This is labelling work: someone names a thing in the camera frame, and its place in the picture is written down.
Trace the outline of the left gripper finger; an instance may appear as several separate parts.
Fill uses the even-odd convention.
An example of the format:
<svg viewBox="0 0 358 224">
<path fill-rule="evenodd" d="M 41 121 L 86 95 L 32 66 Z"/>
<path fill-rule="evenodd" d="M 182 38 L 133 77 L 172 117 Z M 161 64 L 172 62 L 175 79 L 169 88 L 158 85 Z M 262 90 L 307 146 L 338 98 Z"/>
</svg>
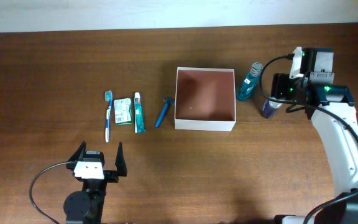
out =
<svg viewBox="0 0 358 224">
<path fill-rule="evenodd" d="M 80 161 L 83 159 L 84 153 L 86 152 L 86 142 L 83 141 L 79 148 L 73 153 L 73 155 L 69 158 L 68 162 Z"/>
<path fill-rule="evenodd" d="M 126 166 L 126 162 L 125 162 L 125 158 L 124 158 L 122 142 L 120 142 L 118 145 L 115 166 L 116 166 L 116 171 L 117 171 L 118 176 L 120 176 L 120 177 L 127 176 L 127 166 Z"/>
</svg>

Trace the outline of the dark blue clear-cap bottle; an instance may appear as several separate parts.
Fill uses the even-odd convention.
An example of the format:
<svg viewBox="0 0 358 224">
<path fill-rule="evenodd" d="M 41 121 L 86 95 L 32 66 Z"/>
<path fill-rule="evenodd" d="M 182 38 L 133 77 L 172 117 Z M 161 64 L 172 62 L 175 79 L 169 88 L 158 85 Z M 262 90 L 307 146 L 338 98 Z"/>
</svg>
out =
<svg viewBox="0 0 358 224">
<path fill-rule="evenodd" d="M 282 105 L 283 103 L 266 100 L 262 107 L 262 116 L 266 119 L 272 118 Z"/>
</svg>

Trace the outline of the teal mouthwash bottle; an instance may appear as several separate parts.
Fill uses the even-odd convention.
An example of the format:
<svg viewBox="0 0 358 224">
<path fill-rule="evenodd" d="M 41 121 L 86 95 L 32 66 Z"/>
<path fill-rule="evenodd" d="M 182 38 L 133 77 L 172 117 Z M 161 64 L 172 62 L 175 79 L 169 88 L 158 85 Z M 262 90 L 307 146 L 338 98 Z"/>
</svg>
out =
<svg viewBox="0 0 358 224">
<path fill-rule="evenodd" d="M 236 92 L 239 101 L 245 101 L 252 96 L 259 80 L 263 65 L 259 62 L 253 63 L 248 74 L 242 82 L 242 86 Z"/>
</svg>

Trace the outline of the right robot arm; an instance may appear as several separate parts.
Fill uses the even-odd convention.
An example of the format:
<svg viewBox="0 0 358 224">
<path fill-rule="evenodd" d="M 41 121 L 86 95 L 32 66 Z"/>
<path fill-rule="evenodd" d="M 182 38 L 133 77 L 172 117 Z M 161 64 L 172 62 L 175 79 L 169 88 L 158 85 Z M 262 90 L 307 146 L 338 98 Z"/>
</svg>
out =
<svg viewBox="0 0 358 224">
<path fill-rule="evenodd" d="M 324 146 L 334 198 L 305 216 L 276 215 L 275 223 L 358 223 L 358 123 L 355 101 L 345 85 L 334 85 L 334 52 L 297 47 L 285 56 L 290 73 L 273 77 L 270 100 L 303 109 Z"/>
</svg>

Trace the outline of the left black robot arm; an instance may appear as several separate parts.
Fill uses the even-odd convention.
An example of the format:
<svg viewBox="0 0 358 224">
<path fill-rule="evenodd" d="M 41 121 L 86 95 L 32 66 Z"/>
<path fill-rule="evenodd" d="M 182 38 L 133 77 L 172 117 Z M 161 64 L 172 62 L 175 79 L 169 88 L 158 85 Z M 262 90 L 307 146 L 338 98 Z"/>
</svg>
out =
<svg viewBox="0 0 358 224">
<path fill-rule="evenodd" d="M 85 142 L 69 158 L 66 168 L 83 185 L 81 190 L 65 199 L 63 210 L 66 223 L 101 223 L 107 185 L 118 183 L 120 177 L 127 175 L 122 143 L 117 148 L 116 169 L 105 170 L 104 164 L 104 154 L 87 151 Z"/>
</svg>

